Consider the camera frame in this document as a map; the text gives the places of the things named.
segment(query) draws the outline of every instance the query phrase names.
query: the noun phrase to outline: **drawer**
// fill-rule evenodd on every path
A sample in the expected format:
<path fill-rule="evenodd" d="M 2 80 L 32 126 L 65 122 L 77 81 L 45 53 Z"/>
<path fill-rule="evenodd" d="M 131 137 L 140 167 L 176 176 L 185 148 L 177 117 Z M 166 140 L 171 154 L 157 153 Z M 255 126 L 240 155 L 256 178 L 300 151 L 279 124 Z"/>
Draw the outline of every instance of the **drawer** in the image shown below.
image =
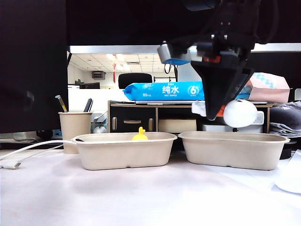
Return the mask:
<path fill-rule="evenodd" d="M 156 109 L 150 107 L 110 107 L 110 132 L 156 131 Z"/>

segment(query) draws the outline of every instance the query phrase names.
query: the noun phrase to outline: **marker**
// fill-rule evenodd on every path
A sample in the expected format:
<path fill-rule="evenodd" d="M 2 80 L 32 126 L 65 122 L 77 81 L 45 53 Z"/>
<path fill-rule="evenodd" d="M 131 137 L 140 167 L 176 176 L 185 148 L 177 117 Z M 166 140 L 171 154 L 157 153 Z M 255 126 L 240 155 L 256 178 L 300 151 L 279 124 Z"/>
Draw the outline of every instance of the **marker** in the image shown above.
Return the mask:
<path fill-rule="evenodd" d="M 67 110 L 67 108 L 66 108 L 66 105 L 64 104 L 64 101 L 63 101 L 63 99 L 61 98 L 61 96 L 60 96 L 60 95 L 56 95 L 55 98 L 57 98 L 58 101 L 60 102 L 60 104 L 61 104 L 61 106 L 62 106 L 64 112 L 68 112 L 68 110 Z"/>
<path fill-rule="evenodd" d="M 92 104 L 93 104 L 93 100 L 90 98 L 90 99 L 87 101 L 87 104 L 86 104 L 86 107 L 85 107 L 85 109 L 84 109 L 84 112 L 89 112 L 89 111 L 91 110 Z"/>

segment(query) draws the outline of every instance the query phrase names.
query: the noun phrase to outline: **desk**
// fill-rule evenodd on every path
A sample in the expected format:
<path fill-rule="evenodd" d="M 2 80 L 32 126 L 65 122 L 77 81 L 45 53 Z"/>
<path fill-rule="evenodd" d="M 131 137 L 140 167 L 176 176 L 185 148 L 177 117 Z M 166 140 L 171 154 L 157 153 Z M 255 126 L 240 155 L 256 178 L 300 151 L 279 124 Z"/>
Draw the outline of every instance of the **desk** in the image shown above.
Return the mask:
<path fill-rule="evenodd" d="M 299 226 L 301 196 L 273 184 L 287 162 L 235 169 L 192 164 L 176 152 L 161 167 L 89 171 L 79 155 L 51 150 L 18 170 L 0 169 L 1 225 Z"/>
<path fill-rule="evenodd" d="M 277 103 L 255 104 L 259 111 L 264 112 L 264 133 L 269 133 L 269 111 L 276 105 Z M 197 126 L 208 122 L 205 117 L 191 112 L 191 104 L 148 105 L 108 101 L 109 132 L 136 132 L 139 126 L 146 131 L 158 131 L 159 119 L 197 119 Z"/>

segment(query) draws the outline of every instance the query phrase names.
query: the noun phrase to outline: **paper cup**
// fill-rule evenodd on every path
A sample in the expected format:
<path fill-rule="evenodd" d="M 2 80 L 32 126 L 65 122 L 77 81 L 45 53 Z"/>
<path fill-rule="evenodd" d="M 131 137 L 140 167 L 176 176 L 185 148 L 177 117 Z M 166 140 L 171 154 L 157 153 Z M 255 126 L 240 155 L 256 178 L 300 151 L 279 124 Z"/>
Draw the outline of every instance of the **paper cup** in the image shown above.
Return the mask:
<path fill-rule="evenodd" d="M 59 112 L 63 140 L 89 134 L 92 112 Z M 64 153 L 78 154 L 76 145 L 64 144 Z"/>

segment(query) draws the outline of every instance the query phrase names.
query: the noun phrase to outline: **pink tissue box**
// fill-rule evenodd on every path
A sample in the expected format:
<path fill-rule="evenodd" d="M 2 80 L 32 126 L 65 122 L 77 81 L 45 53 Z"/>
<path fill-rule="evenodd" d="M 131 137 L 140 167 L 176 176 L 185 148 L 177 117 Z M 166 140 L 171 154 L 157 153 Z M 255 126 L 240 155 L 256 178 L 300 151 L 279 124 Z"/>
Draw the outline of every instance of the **pink tissue box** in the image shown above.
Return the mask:
<path fill-rule="evenodd" d="M 252 87 L 249 100 L 287 103 L 290 88 L 284 77 L 254 73 L 247 85 Z"/>

